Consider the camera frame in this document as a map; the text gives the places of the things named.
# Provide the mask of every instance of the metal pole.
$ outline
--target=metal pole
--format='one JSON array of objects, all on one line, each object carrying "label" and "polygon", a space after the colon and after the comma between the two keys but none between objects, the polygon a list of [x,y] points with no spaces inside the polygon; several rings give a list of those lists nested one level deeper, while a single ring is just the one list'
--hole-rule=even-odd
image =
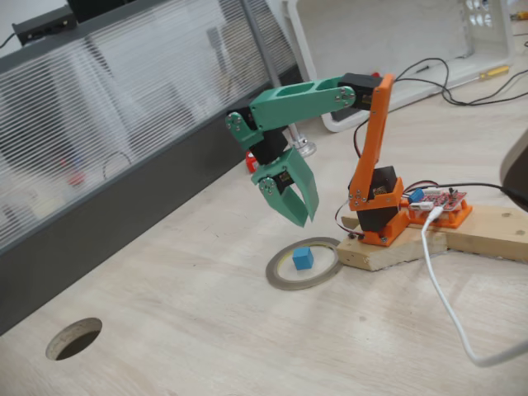
[{"label": "metal pole", "polygon": [[[264,62],[264,67],[266,68],[267,75],[271,80],[271,84],[275,88],[281,87],[282,85],[279,79],[279,74],[275,68],[275,65],[273,64],[273,59],[271,58],[270,51],[266,47],[266,42],[262,37],[261,31],[258,28],[257,20],[253,15],[249,0],[240,0],[240,3],[242,4],[242,9],[246,16],[249,29],[252,32],[255,42],[257,43],[258,52],[262,57],[262,62]],[[289,125],[289,128],[292,144],[297,148],[297,151],[299,151],[303,157],[308,157],[315,153],[317,150],[315,144],[309,142],[303,134],[300,134],[295,124]]]}]

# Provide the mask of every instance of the desk grommet hole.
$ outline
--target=desk grommet hole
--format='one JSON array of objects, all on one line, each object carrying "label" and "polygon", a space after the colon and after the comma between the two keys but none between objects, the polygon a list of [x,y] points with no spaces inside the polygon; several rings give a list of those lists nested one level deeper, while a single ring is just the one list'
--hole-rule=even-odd
[{"label": "desk grommet hole", "polygon": [[46,357],[51,361],[63,361],[88,348],[99,336],[102,321],[86,318],[67,326],[59,332],[46,348]]}]

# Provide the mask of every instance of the wooden desk surface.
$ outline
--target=wooden desk surface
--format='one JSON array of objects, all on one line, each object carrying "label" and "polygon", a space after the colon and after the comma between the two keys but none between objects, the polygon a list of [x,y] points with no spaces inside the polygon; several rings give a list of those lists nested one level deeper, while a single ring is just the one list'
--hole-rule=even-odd
[{"label": "wooden desk surface", "polygon": [[[516,71],[528,68],[524,41],[516,38]],[[455,95],[481,97],[506,79]],[[395,111],[381,165],[406,183],[498,182],[527,108],[528,97],[475,108],[433,97]],[[352,133],[328,133],[320,120],[299,127],[318,145],[308,159],[321,198],[313,224],[270,210],[238,165],[0,337],[0,394],[527,395],[528,356],[492,369],[469,362],[423,261],[346,267],[309,290],[268,285],[266,264],[285,245],[345,237],[333,215],[356,165]],[[475,203],[512,206],[494,190],[469,192]],[[528,337],[526,265],[457,252],[433,265],[478,354]],[[99,338],[70,359],[47,359],[54,335],[88,317],[102,321]]]}]

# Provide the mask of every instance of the blue cube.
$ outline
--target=blue cube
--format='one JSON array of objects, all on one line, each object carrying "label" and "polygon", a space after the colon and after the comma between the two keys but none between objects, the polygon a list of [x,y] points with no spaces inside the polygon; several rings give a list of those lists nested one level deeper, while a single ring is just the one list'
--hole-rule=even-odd
[{"label": "blue cube", "polygon": [[420,202],[423,200],[423,197],[425,196],[425,193],[421,188],[418,188],[415,190],[410,196],[409,196],[409,204],[412,204],[413,202]]},{"label": "blue cube", "polygon": [[308,246],[294,250],[294,264],[297,271],[309,270],[314,265],[314,256]]}]

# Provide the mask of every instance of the wooden block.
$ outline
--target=wooden block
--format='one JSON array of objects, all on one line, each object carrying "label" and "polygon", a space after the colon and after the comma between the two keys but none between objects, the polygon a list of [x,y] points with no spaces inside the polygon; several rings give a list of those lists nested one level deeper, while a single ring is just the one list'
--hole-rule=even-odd
[{"label": "wooden block", "polygon": [[[356,227],[359,224],[355,212],[345,214],[342,217],[342,222],[348,228]],[[417,229],[417,231],[421,228],[422,226],[419,224],[409,226],[409,229]],[[460,227],[457,229],[436,229],[436,231],[439,230],[445,234],[449,249],[503,257],[510,260],[528,260],[528,215],[521,210],[500,206],[474,205],[473,212]],[[404,234],[402,233],[393,245]]]},{"label": "wooden block", "polygon": [[[347,265],[368,271],[378,271],[400,262],[410,262],[423,257],[422,236],[418,229],[405,229],[389,247],[367,245],[357,239],[346,238],[337,247],[339,260]],[[446,235],[431,231],[427,235],[429,251],[447,250]]]}]

